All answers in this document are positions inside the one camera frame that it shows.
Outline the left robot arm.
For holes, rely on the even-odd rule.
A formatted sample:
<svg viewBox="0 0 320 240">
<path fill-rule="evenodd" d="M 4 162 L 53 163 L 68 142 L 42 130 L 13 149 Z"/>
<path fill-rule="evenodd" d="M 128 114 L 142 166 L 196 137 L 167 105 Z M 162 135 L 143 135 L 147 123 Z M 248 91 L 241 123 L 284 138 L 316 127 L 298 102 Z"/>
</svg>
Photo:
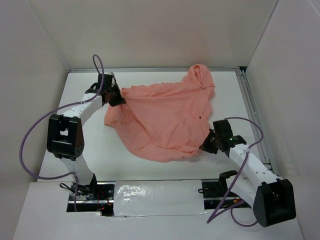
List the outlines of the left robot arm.
<svg viewBox="0 0 320 240">
<path fill-rule="evenodd" d="M 115 75 L 112 72 L 99 73 L 97 82 L 85 91 L 79 103 L 63 114 L 52 114 L 49 117 L 47 150 L 72 173 L 73 188 L 78 189 L 88 200 L 97 197 L 99 187 L 95 174 L 83 156 L 83 125 L 104 104 L 115 107 L 125 103 Z"/>
</svg>

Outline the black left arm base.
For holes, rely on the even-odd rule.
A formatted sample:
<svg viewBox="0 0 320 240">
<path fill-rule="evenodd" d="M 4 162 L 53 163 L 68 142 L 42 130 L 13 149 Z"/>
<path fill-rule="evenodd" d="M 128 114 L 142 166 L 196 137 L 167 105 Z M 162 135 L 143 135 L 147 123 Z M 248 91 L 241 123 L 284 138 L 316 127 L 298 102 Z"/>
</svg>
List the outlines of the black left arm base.
<svg viewBox="0 0 320 240">
<path fill-rule="evenodd" d="M 93 192 L 78 187 L 75 201 L 75 183 L 68 186 L 60 183 L 59 187 L 69 193 L 66 211 L 74 212 L 95 212 L 104 217 L 114 215 L 114 194 L 115 182 L 98 182 Z"/>
</svg>

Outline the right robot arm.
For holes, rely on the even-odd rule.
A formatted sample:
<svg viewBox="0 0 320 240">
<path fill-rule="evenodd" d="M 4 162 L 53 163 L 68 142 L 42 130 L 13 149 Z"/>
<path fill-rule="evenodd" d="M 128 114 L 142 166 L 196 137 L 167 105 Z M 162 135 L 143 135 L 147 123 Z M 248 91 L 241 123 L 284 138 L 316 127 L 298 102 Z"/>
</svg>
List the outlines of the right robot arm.
<svg viewBox="0 0 320 240">
<path fill-rule="evenodd" d="M 224 213 L 221 208 L 232 193 L 239 200 L 228 204 L 225 210 L 231 212 L 242 204 L 248 204 L 253 210 L 255 222 L 264 228 L 293 220 L 296 217 L 296 206 L 292 183 L 270 171 L 251 151 L 253 146 L 263 140 L 264 135 L 248 145 L 242 136 L 234 135 L 229 121 L 228 117 L 214 121 L 213 128 L 199 147 L 210 154 L 222 152 L 239 166 L 239 170 L 219 175 L 218 192 L 222 194 L 222 199 L 207 222 L 210 223 Z"/>
</svg>

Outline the pink zip jacket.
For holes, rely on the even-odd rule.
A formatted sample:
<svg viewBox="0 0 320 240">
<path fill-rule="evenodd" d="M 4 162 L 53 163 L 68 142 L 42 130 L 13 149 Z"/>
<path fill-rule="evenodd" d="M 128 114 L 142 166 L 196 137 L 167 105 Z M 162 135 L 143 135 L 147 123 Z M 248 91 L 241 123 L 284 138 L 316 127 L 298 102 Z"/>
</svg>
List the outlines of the pink zip jacket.
<svg viewBox="0 0 320 240">
<path fill-rule="evenodd" d="M 110 106 L 104 124 L 115 128 L 133 155 L 161 163 L 196 156 L 209 134 L 215 84 L 195 64 L 180 82 L 122 88 L 126 103 Z"/>
</svg>

